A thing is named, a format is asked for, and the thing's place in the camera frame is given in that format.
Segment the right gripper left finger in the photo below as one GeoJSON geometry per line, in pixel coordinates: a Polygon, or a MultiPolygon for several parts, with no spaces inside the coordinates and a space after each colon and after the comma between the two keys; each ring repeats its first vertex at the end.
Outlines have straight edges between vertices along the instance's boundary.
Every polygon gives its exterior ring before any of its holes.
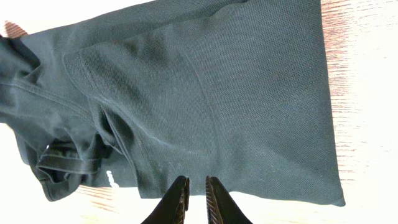
{"type": "Polygon", "coordinates": [[[184,224],[190,197],[190,179],[178,176],[142,224],[184,224]]]}

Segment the black t-shirt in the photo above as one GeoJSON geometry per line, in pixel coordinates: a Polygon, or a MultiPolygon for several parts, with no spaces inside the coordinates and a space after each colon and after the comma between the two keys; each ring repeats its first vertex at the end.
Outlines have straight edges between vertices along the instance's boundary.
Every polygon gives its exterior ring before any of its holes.
{"type": "Polygon", "coordinates": [[[319,0],[152,1],[1,39],[1,121],[50,201],[180,175],[345,204],[319,0]]]}

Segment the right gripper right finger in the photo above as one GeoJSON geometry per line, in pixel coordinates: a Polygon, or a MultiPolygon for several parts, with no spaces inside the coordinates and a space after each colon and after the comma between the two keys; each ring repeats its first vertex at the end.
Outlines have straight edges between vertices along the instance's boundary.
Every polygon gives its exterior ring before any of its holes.
{"type": "Polygon", "coordinates": [[[217,177],[206,177],[208,224],[252,224],[217,177]]]}

